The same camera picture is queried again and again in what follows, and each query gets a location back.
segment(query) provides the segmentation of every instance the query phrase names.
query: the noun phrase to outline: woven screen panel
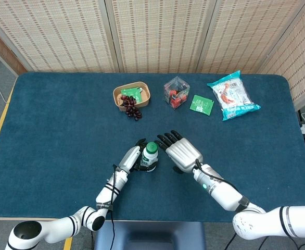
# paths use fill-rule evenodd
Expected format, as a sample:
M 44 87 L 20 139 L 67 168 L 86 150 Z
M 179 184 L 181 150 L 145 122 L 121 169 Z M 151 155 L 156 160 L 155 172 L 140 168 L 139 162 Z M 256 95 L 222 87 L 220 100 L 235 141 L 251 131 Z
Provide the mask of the woven screen panel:
M 95 0 L 0 0 L 0 27 L 35 71 L 115 71 Z
M 112 0 L 124 71 L 191 72 L 209 3 Z
M 305 12 L 289 27 L 282 43 L 259 73 L 284 76 L 293 101 L 302 97 L 305 93 Z
M 212 20 L 208 48 L 202 52 L 203 73 L 254 73 L 300 0 L 223 0 Z

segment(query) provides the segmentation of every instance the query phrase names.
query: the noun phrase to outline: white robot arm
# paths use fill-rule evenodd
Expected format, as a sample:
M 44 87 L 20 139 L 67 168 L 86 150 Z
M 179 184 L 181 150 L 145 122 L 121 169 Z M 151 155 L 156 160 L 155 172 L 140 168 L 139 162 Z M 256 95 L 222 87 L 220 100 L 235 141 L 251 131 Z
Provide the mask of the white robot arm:
M 135 147 L 128 150 L 119 166 L 115 166 L 114 174 L 96 197 L 97 210 L 85 206 L 72 216 L 62 219 L 19 223 L 12 229 L 5 250 L 34 249 L 42 239 L 56 243 L 77 235 L 82 226 L 91 231 L 99 230 L 107 212 L 113 210 L 112 203 L 126 184 L 128 174 L 134 169 L 141 170 L 136 161 L 146 145 L 144 141 L 145 139 L 139 140 Z
M 235 186 L 224 180 L 208 164 L 202 164 L 202 154 L 176 131 L 155 141 L 176 164 L 177 172 L 193 173 L 194 179 L 225 210 L 235 211 L 235 232 L 243 239 L 263 236 L 290 236 L 305 238 L 305 206 L 280 207 L 265 212 L 241 195 Z

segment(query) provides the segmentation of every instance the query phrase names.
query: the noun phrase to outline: table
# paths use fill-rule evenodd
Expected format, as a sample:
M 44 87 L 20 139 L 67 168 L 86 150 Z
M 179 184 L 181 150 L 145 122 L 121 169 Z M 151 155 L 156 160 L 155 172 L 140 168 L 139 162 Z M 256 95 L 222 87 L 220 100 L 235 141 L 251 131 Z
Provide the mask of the table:
M 173 110 L 163 85 L 179 76 L 188 101 Z M 222 177 L 265 210 L 305 205 L 305 145 L 287 81 L 244 75 L 256 112 L 222 121 L 212 90 L 218 74 L 37 73 L 16 82 L 0 133 L 0 217 L 60 218 L 95 197 L 126 151 L 175 129 Z M 143 81 L 151 99 L 135 122 L 114 105 L 112 90 Z M 215 100 L 210 117 L 189 109 L 194 94 Z M 193 180 L 159 152 L 150 173 L 134 172 L 115 201 L 116 220 L 230 222 Z

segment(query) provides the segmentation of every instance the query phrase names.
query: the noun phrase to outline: blue packaging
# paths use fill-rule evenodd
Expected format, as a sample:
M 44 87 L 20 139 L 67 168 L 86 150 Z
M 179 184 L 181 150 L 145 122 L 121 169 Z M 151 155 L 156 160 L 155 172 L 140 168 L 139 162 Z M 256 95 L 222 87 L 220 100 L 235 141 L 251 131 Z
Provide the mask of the blue packaging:
M 213 89 L 220 103 L 223 121 L 260 109 L 260 106 L 252 102 L 248 96 L 240 78 L 240 70 L 216 82 L 208 83 L 207 86 Z

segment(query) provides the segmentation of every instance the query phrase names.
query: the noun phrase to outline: grapes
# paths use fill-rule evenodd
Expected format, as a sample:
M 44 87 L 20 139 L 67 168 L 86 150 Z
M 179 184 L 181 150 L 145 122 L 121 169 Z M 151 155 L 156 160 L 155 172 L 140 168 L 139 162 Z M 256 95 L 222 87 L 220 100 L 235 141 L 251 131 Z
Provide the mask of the grapes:
M 120 99 L 123 100 L 120 106 L 126 107 L 126 115 L 134 117 L 135 121 L 142 118 L 142 114 L 137 107 L 135 107 L 136 99 L 133 96 L 122 95 Z

